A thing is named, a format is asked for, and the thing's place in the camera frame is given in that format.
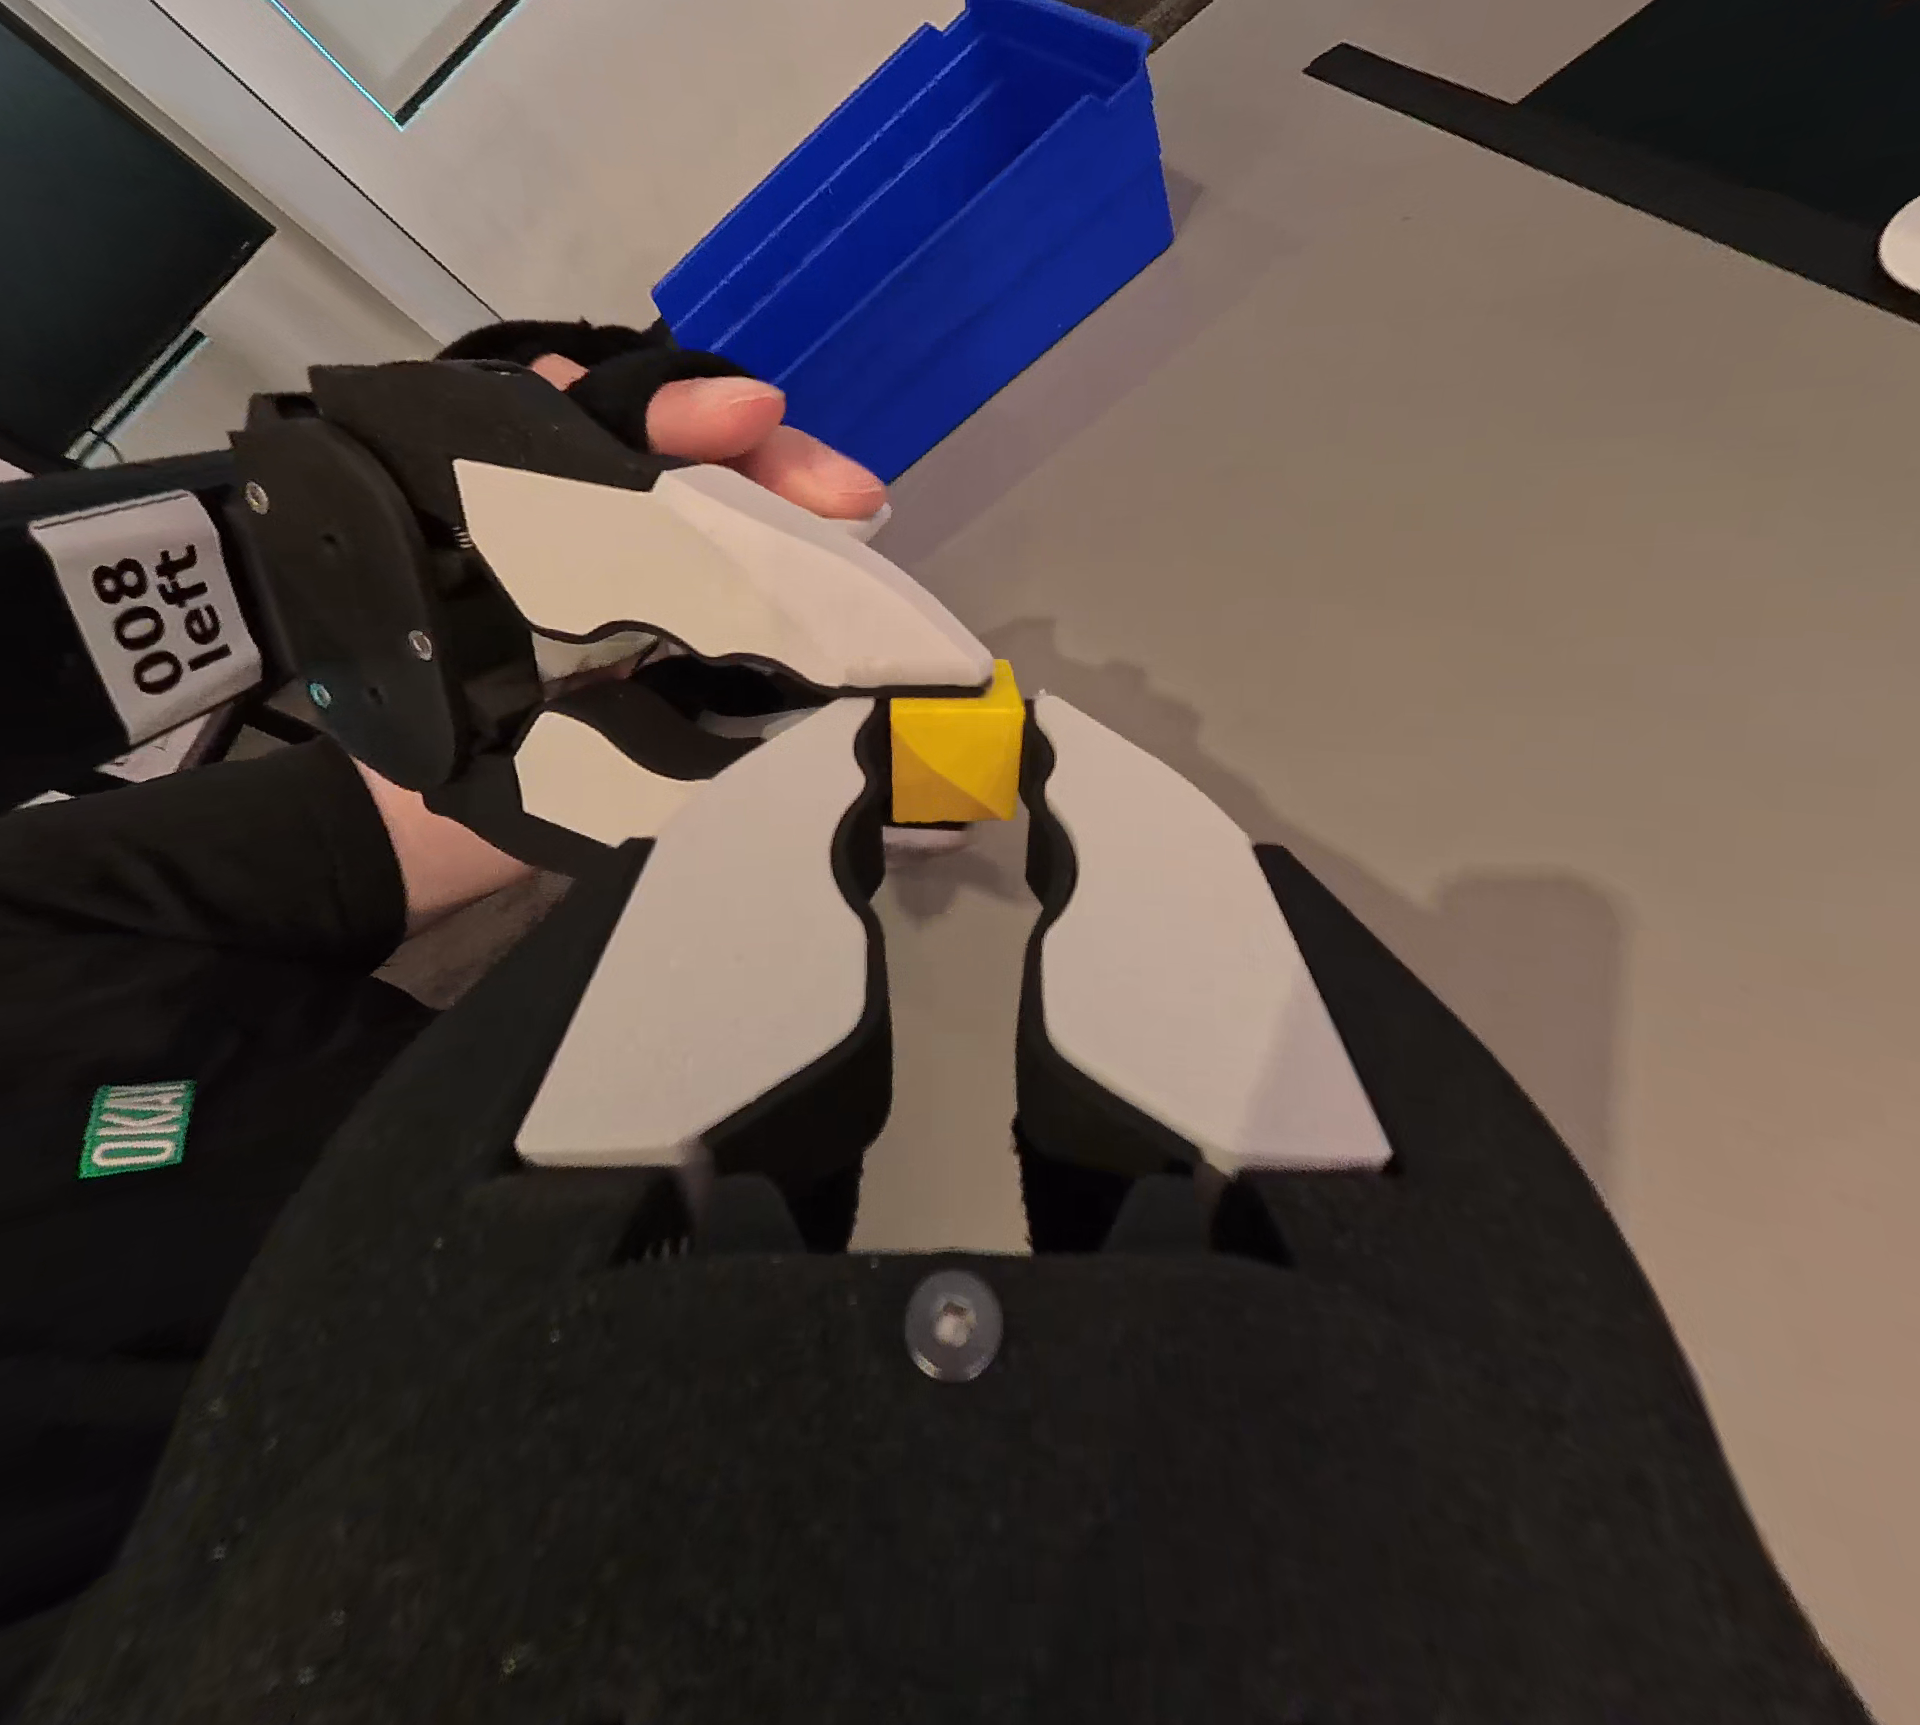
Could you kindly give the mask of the black desk cover flap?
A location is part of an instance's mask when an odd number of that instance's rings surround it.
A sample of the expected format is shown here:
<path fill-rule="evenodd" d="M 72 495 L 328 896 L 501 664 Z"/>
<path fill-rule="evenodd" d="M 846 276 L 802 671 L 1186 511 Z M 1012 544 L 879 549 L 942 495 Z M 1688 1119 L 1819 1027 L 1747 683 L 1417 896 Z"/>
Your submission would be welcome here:
<path fill-rule="evenodd" d="M 1524 97 L 1846 223 L 1918 201 L 1918 0 L 1650 0 Z"/>

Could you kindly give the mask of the yellow wooden cube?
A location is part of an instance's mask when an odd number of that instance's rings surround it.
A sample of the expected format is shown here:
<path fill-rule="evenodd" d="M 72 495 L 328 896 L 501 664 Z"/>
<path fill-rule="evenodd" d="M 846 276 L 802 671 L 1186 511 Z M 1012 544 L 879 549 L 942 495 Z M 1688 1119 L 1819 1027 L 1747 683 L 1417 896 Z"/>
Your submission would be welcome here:
<path fill-rule="evenodd" d="M 1010 823 L 1020 810 L 1026 700 L 997 657 L 977 697 L 896 697 L 893 826 Z"/>

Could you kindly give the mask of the blue plastic bin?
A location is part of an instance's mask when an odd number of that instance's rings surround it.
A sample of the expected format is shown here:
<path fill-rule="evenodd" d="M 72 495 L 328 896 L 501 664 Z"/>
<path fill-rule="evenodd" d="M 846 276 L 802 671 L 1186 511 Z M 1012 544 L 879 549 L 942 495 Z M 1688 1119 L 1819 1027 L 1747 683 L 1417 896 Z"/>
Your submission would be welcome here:
<path fill-rule="evenodd" d="M 966 0 L 653 285 L 660 315 L 898 480 L 1172 246 L 1146 58 L 1060 0 Z"/>

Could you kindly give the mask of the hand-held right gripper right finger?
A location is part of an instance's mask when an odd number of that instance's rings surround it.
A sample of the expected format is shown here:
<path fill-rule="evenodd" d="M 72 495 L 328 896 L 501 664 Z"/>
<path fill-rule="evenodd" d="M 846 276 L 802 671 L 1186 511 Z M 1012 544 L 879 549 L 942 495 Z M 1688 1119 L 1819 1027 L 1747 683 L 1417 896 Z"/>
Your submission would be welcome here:
<path fill-rule="evenodd" d="M 1040 905 L 1020 987 L 1020 1185 L 1034 1253 L 1100 1253 L 1128 1201 L 1206 1233 L 1212 1189 L 1380 1173 L 1387 1126 L 1255 841 L 1065 697 L 1029 703 Z"/>

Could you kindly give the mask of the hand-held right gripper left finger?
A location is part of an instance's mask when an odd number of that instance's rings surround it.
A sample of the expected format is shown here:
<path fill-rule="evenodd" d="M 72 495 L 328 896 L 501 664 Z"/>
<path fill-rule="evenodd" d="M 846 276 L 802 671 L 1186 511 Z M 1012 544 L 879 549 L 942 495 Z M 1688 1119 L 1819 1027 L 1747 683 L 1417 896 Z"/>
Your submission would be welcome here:
<path fill-rule="evenodd" d="M 805 1250 L 852 1243 L 893 1111 L 886 760 L 883 707 L 840 697 L 656 836 L 595 844 L 639 855 L 519 1121 L 522 1166 L 656 1171 L 701 1219 L 723 1185 L 764 1178 Z"/>

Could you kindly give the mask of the person's black clothing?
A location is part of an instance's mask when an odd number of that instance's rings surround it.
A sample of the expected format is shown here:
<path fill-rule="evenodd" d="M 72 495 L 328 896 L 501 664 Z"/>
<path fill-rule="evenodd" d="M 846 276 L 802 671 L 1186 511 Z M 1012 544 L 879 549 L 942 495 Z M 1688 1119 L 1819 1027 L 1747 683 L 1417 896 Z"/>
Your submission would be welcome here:
<path fill-rule="evenodd" d="M 4 960 L 7 1628 L 113 1565 L 280 1209 L 432 1018 L 276 960 Z"/>

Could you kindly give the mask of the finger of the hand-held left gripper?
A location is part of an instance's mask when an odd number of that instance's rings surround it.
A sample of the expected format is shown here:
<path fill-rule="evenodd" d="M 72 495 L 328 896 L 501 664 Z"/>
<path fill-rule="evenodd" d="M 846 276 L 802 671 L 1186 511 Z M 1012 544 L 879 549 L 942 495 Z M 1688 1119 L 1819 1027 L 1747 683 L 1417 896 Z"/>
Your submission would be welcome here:
<path fill-rule="evenodd" d="M 810 716 L 692 713 L 650 685 L 589 685 L 545 703 L 519 739 L 519 807 L 593 844 L 656 836 L 710 778 Z"/>
<path fill-rule="evenodd" d="M 933 592 L 840 526 L 723 464 L 639 487 L 455 460 L 474 549 L 550 639 L 653 632 L 827 693 L 983 691 L 996 657 Z"/>

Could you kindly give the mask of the person's left hand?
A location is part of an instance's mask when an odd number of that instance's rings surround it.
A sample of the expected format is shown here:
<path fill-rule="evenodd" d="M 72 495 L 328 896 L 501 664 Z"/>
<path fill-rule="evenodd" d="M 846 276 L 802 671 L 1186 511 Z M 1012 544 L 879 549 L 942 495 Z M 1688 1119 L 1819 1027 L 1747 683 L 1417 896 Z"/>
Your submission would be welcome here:
<path fill-rule="evenodd" d="M 743 377 L 669 381 L 646 403 L 644 446 L 701 464 L 729 464 L 818 519 L 879 529 L 886 486 L 852 458 L 785 425 L 780 388 Z"/>

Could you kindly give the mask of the black monitor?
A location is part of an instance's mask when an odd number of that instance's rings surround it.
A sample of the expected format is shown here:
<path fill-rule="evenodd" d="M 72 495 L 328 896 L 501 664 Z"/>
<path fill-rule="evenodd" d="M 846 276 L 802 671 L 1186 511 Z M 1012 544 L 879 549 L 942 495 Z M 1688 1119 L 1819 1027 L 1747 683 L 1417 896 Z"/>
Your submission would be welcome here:
<path fill-rule="evenodd" d="M 4 11 L 4 446 L 51 460 L 179 358 L 276 223 Z"/>

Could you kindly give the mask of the person's left forearm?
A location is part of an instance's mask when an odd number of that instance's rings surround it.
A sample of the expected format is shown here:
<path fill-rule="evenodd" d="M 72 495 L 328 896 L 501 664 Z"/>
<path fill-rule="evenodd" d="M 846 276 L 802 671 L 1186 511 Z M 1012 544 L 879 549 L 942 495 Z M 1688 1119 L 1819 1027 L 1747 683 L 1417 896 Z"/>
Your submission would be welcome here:
<path fill-rule="evenodd" d="M 215 951 L 459 998 L 570 891 L 317 738 L 4 820 L 4 964 Z"/>

